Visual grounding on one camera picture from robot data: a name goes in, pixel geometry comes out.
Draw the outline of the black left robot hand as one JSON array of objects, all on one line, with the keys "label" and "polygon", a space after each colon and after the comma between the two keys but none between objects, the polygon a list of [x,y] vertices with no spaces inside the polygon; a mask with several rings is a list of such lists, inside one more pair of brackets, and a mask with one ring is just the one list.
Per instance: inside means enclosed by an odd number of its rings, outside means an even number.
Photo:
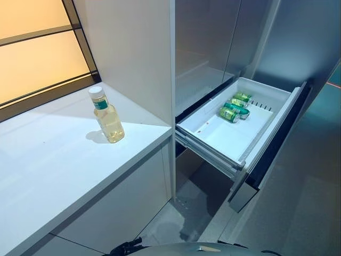
[{"label": "black left robot hand", "polygon": [[124,242],[110,251],[109,255],[129,255],[143,249],[142,238],[138,237],[130,242]]}]

